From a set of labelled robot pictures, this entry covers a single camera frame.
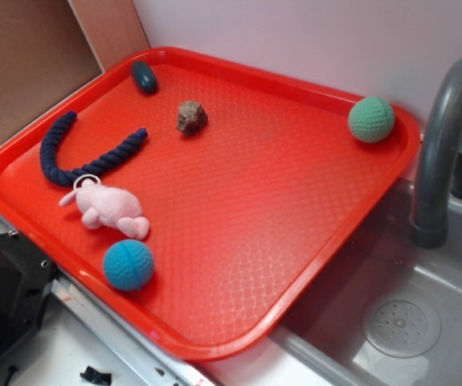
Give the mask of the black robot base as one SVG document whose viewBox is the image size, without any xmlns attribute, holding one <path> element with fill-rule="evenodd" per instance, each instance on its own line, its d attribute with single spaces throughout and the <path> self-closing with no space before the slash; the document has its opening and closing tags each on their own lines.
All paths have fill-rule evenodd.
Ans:
<svg viewBox="0 0 462 386">
<path fill-rule="evenodd" d="M 0 362 L 41 328 L 55 273 L 22 233 L 0 234 Z"/>
</svg>

